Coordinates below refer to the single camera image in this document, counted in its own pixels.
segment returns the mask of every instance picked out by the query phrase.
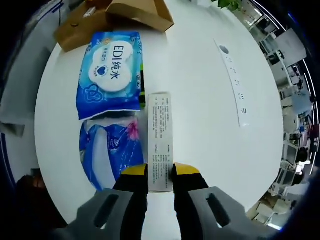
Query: wet wipes package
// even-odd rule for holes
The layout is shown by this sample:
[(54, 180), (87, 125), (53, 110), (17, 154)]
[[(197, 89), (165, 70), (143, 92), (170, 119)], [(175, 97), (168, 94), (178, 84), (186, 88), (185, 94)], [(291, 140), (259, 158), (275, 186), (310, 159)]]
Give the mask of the wet wipes package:
[(108, 111), (138, 111), (143, 75), (138, 32), (97, 32), (82, 62), (76, 108), (79, 119)]
[(112, 189), (121, 172), (144, 163), (135, 117), (87, 120), (80, 130), (80, 157), (98, 190)]

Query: table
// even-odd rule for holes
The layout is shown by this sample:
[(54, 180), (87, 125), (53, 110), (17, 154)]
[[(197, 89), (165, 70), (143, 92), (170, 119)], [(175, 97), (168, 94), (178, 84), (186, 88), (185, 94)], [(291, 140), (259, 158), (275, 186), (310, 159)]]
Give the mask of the table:
[[(250, 209), (276, 179), (282, 156), (283, 117), (271, 69), (249, 31), (227, 9), (167, 0), (175, 25), (166, 34), (139, 30), (146, 94), (172, 96), (174, 161), (198, 168)], [(239, 126), (226, 66), (215, 41), (232, 53), (250, 104), (250, 125)], [(35, 110), (39, 166), (57, 209), (70, 223), (95, 189), (80, 162), (81, 122), (76, 109), (86, 46), (64, 53), (57, 45), (47, 63)], [(139, 114), (147, 143), (147, 114)], [(180, 239), (174, 194), (149, 193), (143, 239)]]

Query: green plant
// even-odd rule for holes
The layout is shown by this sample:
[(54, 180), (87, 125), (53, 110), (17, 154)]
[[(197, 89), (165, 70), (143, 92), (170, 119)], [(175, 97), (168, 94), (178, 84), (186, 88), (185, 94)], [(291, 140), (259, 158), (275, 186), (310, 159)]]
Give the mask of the green plant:
[(234, 12), (235, 10), (240, 9), (241, 1), (240, 0), (211, 0), (211, 2), (218, 1), (218, 7), (223, 9), (227, 8)]

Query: box label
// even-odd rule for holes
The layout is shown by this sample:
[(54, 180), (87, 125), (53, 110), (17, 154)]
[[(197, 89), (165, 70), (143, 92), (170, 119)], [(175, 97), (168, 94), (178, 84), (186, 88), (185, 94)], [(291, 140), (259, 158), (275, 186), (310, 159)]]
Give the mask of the box label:
[(171, 96), (149, 95), (148, 102), (148, 184), (149, 191), (171, 192), (169, 179), (174, 164)]

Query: floor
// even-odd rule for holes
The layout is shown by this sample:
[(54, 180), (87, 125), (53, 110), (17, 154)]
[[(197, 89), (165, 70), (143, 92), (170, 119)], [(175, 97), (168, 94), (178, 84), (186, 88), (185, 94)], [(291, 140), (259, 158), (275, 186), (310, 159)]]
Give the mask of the floor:
[(31, 169), (39, 168), (33, 120), (25, 125), (22, 137), (6, 135), (5, 141), (11, 171), (16, 182), (25, 175), (31, 175)]

